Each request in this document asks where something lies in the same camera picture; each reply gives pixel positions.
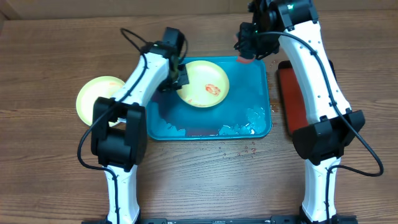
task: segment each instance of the wood grain surface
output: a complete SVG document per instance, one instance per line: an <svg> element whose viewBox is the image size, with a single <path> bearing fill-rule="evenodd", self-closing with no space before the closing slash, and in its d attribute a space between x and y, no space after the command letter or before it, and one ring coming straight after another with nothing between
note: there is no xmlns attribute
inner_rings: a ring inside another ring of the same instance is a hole
<svg viewBox="0 0 398 224"><path fill-rule="evenodd" d="M0 0L10 19L246 13L251 0ZM398 9L396 0L314 0L319 11Z"/></svg>
<svg viewBox="0 0 398 224"><path fill-rule="evenodd" d="M0 12L0 34L1 34L1 29L2 25L4 24L4 21L6 21L7 18Z"/></svg>
<svg viewBox="0 0 398 224"><path fill-rule="evenodd" d="M361 134L386 172L370 178L340 170L336 206L360 223L398 219L397 11L321 12L323 38L341 90L363 110ZM83 168L76 147L87 126L75 100L95 77L126 80L138 53L125 27L155 41L181 29L189 57L236 55L232 36L248 14L6 21L0 35L0 223L80 223L108 213L102 172ZM275 70L283 52L265 59L274 127L262 139L156 142L138 170L142 216L245 218L297 214L304 162L286 135ZM84 160L97 164L85 144ZM342 164L377 171L354 140Z"/></svg>

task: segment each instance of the black cable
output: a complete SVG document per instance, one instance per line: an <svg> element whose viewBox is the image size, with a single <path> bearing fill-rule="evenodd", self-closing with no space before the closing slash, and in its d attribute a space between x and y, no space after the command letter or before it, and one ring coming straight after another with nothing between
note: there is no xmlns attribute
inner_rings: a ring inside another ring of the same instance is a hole
<svg viewBox="0 0 398 224"><path fill-rule="evenodd" d="M87 163L85 163L83 161L83 159L81 158L81 149L83 147L83 143L86 140L87 136L89 135L89 133L92 132L93 128L98 124L99 121L101 121L101 119L103 119L106 115L108 115L108 113L110 113L111 111L113 111L113 109L115 109L116 105L118 105L120 102L123 102L129 95L130 93L133 91L133 89L138 85L138 83L140 82L140 80L142 79L142 77L145 74L145 71L147 70L147 58L144 54L141 53L141 51L139 50L139 47L124 33L128 32L132 35L135 35L136 37L138 37L139 39L141 39L142 41L144 41L145 43L147 43L142 37L139 37L137 34L125 29L125 28L121 28L120 29L122 35L133 45L135 46L135 48L140 52L140 55L142 55L142 58L144 59L144 69L142 70L141 74L139 75L138 79L136 80L136 82L134 82L134 84L132 85L132 87L126 92L126 94L124 94L124 96L118 100L117 102L115 102L114 105L112 105L111 107L109 107L103 114L101 114L101 116L99 116L98 119L96 119L93 124L90 126L90 128L87 129L87 131L84 133L84 135L81 137L80 142L79 142L79 146L77 148L77 159L79 160L80 164L83 167L86 167L88 169L93 169L93 170L103 170L106 172L109 172L112 175L112 179L114 181L114 197L115 197L115 206L116 206L116 223L120 224L120 215L119 215L119 200L118 200L118 181L117 181L117 176L116 174L109 168L105 168L105 167L96 167L96 166L91 166L88 165Z"/></svg>
<svg viewBox="0 0 398 224"><path fill-rule="evenodd" d="M327 77L326 74L326 70L325 67L323 66L323 63L321 61L321 58L318 55L318 52L316 50L314 50L308 43L306 43L306 41L300 39L299 37L292 35L292 34L288 34L285 32L263 32L263 33L258 33L258 35L283 35L285 37L290 37L292 39L295 39L296 41L298 41L300 44L304 45L307 49L309 49L311 55L313 55L323 74L323 78L325 79L325 84L326 84L326 88L328 89L328 94L331 100L331 104L333 105L333 108L335 109L337 115L343 120L343 122L345 123L345 125L347 126L348 129L350 129L355 136L358 138L358 140L363 144L363 146L369 151L369 153L373 156L374 160L376 160L378 166L379 166L379 172L378 173L368 173L368 172L363 172L361 170L357 170L354 169L352 167L348 167L348 166L344 166L344 165L335 165L335 166L331 166L328 169L328 173L326 175L326 195L325 195L325 205L326 205L326 222L331 224L331 220L329 217L329 183L330 183L330 174L332 173L333 169L336 168L342 168L342 169L346 169L346 170L350 170L352 172L355 172L357 174L361 174L361 175L365 175L368 177L379 177L383 174L384 172L384 166L380 160L380 158L377 156L377 154L373 151L372 147L362 138L362 136L354 129L354 127L352 127L352 125L344 118L344 116L340 113L340 110L337 108L337 104L335 101L335 98L333 97L333 93L330 87L330 83L329 83L329 79Z"/></svg>
<svg viewBox="0 0 398 224"><path fill-rule="evenodd" d="M187 53L188 53L188 40L187 40L187 38L184 38L184 39L185 39L185 53L182 56L182 58L180 58L178 63L182 63L184 61L185 57L187 56Z"/></svg>

